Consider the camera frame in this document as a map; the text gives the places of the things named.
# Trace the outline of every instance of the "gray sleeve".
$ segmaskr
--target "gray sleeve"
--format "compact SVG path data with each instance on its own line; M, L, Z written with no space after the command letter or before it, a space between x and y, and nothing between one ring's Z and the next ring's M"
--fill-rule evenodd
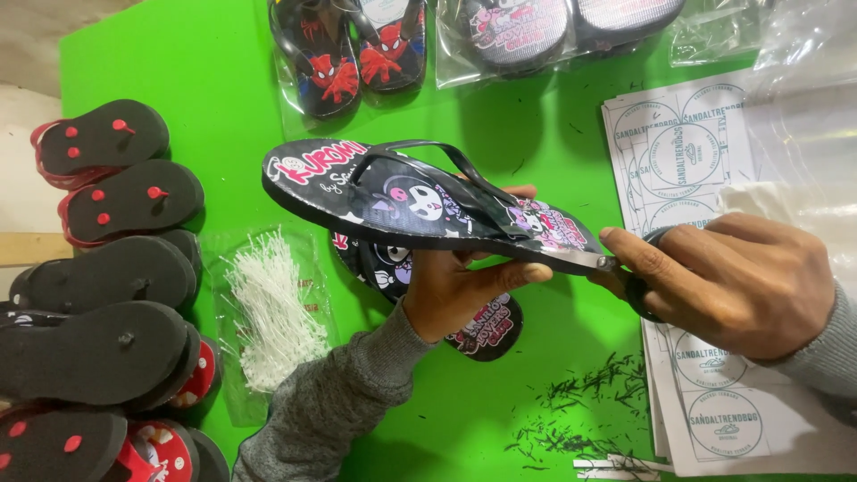
M233 482L336 479L351 440L411 397L414 365L436 345L414 332L399 301L372 334L298 366L274 394L267 424L239 447Z
M836 283L827 328L806 348L770 366L796 382L850 406L857 400L857 304Z

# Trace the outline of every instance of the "scissor handle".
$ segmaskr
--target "scissor handle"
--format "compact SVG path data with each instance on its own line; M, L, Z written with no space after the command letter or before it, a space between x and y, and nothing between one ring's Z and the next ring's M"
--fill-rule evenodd
M643 240L651 244L654 247L658 247L661 243L661 238L663 235L667 233L670 229L673 229L675 226L664 226L659 227L655 231L650 232L643 236ZM643 278L631 273L628 277L627 283L625 283L625 298L628 299L628 304L631 305L631 308L641 317L649 320L650 322L655 323L663 323L663 320L654 313L649 312L645 309L645 305L643 305L643 298L646 293L651 291L651 287L649 287L649 283L646 283Z

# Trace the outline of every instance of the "plastic bag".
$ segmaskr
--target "plastic bag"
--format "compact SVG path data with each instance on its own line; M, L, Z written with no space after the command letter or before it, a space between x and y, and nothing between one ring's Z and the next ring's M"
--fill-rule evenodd
M774 0L695 0L687 2L670 26L673 67L755 56Z
M792 188L793 224L825 241L834 275L852 295L857 295L855 18L854 0L779 2L748 80L744 109L758 178Z
M287 139L423 84L424 0L267 0L267 22Z
M439 0L438 88L535 74L660 32L684 0Z
M271 393L248 388L248 378L241 365L241 355L247 349L243 344L243 330L248 320L243 307L237 302L232 286L226 279L227 270L236 254L247 253L251 240L280 232L291 249L291 259L299 265L298 286L302 302L309 315L327 330L327 344L337 346L339 334L329 304L325 275L318 267L315 240L306 232L281 232L279 226L265 226L252 232L225 232L200 238L203 262L211 281L214 315L218 324L218 343L223 353L223 393L230 420L234 426L247 427L265 423Z

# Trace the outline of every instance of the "scissor blade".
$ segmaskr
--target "scissor blade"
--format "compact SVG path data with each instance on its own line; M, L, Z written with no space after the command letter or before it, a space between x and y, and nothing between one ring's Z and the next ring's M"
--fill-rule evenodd
M561 259L562 261L573 262L580 266L599 269L602 271L612 271L616 266L615 256L606 256L598 253L590 253L589 251L577 250L545 250L544 254Z

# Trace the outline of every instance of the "scissors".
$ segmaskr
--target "scissors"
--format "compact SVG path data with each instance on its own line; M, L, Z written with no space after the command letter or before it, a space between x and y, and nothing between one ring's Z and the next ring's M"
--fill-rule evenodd
M643 240L654 247L658 247L661 238L667 231L674 226L659 227L656 230L643 236ZM651 290L649 283L634 273L622 269L620 262L616 256L606 256L599 253L591 253L589 251L555 251L549 253L551 256L562 260L573 262L581 266L594 268L599 271L608 271L616 275L622 285L625 286L625 298L631 308L641 317L650 322L663 323L663 320L657 315L650 313L643 305L643 298L646 293Z

